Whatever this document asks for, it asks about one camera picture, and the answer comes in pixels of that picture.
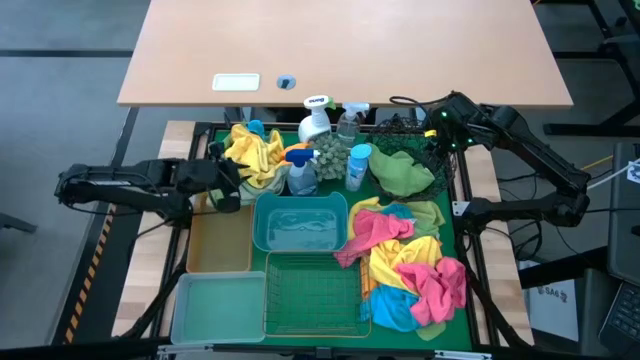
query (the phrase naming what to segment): light green cloth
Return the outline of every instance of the light green cloth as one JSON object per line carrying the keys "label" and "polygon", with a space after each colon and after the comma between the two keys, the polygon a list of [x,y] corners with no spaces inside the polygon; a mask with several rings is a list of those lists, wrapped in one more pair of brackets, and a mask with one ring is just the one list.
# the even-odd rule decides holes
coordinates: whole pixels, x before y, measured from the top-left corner
{"label": "light green cloth", "polygon": [[[284,184],[286,183],[287,174],[289,174],[290,168],[291,165],[280,166],[276,170],[275,176],[273,177],[273,179],[271,179],[269,185],[263,187],[262,189],[255,188],[249,185],[249,183],[246,181],[243,182],[240,185],[240,205],[245,206],[253,204],[254,202],[256,202],[258,196],[267,191],[272,192],[276,195],[280,195],[280,193],[284,189]],[[219,198],[222,198],[222,192],[220,190],[213,190],[211,192],[211,196],[213,196],[214,199],[218,200]],[[211,199],[209,198],[207,198],[207,205],[213,206],[211,204]]]}
{"label": "light green cloth", "polygon": [[426,189],[435,179],[429,169],[415,164],[404,151],[388,156],[377,146],[371,145],[369,168],[380,182],[380,186],[396,196],[409,196]]}
{"label": "light green cloth", "polygon": [[447,329],[446,323],[431,324],[427,327],[416,330],[416,334],[424,341],[431,341],[442,334]]}
{"label": "light green cloth", "polygon": [[417,239],[422,236],[439,234],[439,227],[444,225],[444,216],[436,203],[433,201],[411,201],[406,203],[411,210],[411,214],[416,218],[413,224],[413,236],[411,239]]}

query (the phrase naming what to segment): blue cloth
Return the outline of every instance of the blue cloth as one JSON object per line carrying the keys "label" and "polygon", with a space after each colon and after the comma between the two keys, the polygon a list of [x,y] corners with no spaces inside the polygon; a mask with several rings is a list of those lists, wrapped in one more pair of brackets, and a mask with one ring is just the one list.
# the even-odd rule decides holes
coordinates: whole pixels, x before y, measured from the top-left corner
{"label": "blue cloth", "polygon": [[265,139],[265,136],[264,136],[264,125],[262,125],[262,121],[260,121],[260,120],[251,120],[251,121],[249,121],[249,124],[247,124],[247,129],[249,130],[249,132],[252,132],[252,133],[260,136],[262,138],[262,140]]}
{"label": "blue cloth", "polygon": [[380,211],[384,215],[395,215],[398,219],[414,219],[411,209],[407,205],[391,204]]}
{"label": "blue cloth", "polygon": [[373,312],[372,320],[380,326],[401,332],[414,331],[422,327],[409,311],[411,306],[418,302],[418,297],[412,293],[381,284],[373,289],[369,299],[370,303],[365,301],[360,305],[362,321],[369,320]]}

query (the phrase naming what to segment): green wire rack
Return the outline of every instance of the green wire rack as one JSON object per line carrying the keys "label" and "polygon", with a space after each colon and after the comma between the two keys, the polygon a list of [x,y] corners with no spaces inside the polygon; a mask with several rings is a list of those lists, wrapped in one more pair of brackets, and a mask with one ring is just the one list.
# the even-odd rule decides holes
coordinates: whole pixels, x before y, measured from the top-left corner
{"label": "green wire rack", "polygon": [[271,252],[265,272],[267,336],[363,338],[370,334],[371,319],[362,321],[360,312],[363,288],[370,290],[369,273],[359,260],[343,269],[331,252]]}

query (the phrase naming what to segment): pink cloth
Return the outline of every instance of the pink cloth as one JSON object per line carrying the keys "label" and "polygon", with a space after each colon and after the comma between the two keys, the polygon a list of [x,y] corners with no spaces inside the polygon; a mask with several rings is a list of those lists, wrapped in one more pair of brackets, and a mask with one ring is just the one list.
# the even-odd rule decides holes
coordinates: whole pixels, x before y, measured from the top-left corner
{"label": "pink cloth", "polygon": [[390,239],[404,239],[413,235],[411,220],[398,219],[395,215],[384,215],[370,210],[360,210],[353,221],[356,237],[347,242],[341,251],[333,256],[342,268],[349,267],[369,249]]}
{"label": "pink cloth", "polygon": [[451,320],[456,308],[465,307],[467,279],[464,265],[458,260],[444,257],[435,269],[428,264],[400,264],[395,270],[409,289],[420,294],[411,307],[420,325]]}

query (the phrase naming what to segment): yellow black warning tape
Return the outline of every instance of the yellow black warning tape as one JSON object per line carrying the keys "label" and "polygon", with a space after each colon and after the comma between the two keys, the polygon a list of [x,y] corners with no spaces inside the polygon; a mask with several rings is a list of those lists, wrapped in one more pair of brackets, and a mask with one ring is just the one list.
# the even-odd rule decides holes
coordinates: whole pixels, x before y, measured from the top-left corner
{"label": "yellow black warning tape", "polygon": [[82,309],[84,307],[85,302],[87,301],[87,296],[89,295],[89,290],[91,290],[91,283],[93,282],[94,277],[96,276],[96,270],[98,269],[98,264],[100,264],[100,258],[102,257],[102,251],[104,250],[104,245],[107,243],[107,238],[109,236],[109,231],[111,231],[111,224],[113,223],[113,215],[116,213],[116,205],[109,204],[109,210],[107,211],[109,215],[107,215],[104,219],[104,224],[102,225],[102,231],[100,232],[100,238],[98,244],[96,245],[96,250],[93,253],[93,258],[91,259],[91,263],[89,264],[89,269],[87,270],[87,276],[84,278],[84,283],[82,284],[82,288],[80,289],[80,294],[78,294],[78,300],[76,301],[76,306],[74,308],[73,314],[71,315],[71,321],[69,322],[69,327],[64,335],[63,344],[71,344],[73,342],[73,336],[75,334],[76,329],[78,328],[78,321],[80,320],[80,316],[82,316]]}

